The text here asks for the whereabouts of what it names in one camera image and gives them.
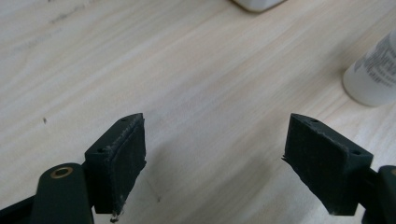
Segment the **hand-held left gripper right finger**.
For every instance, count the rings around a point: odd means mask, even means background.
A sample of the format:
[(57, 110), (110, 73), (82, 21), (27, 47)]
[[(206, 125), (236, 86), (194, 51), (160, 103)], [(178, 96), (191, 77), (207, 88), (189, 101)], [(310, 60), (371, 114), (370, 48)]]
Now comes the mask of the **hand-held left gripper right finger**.
[(352, 216), (356, 189), (374, 155), (317, 119), (292, 114), (283, 160), (314, 193), (327, 211)]

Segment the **white plastic storage box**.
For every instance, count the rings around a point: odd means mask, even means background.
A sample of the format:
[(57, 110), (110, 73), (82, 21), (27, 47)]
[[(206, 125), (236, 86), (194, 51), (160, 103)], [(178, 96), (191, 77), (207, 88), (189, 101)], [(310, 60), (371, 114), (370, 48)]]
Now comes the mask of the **white plastic storage box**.
[(282, 4), (286, 0), (233, 0), (238, 6), (249, 12), (263, 12)]

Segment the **white plastic bottle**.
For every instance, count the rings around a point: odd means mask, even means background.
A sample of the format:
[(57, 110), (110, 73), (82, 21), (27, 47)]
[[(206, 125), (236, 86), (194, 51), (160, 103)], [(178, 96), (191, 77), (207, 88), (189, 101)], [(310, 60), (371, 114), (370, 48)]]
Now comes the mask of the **white plastic bottle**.
[(363, 105), (396, 102), (396, 29), (349, 66), (343, 85), (348, 95)]

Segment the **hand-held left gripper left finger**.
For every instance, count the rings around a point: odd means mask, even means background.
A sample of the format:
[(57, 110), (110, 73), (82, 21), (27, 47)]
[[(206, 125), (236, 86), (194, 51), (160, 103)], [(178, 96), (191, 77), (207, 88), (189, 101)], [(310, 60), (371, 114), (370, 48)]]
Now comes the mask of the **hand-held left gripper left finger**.
[(117, 120), (86, 152), (90, 203), (96, 214), (119, 215), (146, 166), (144, 117)]

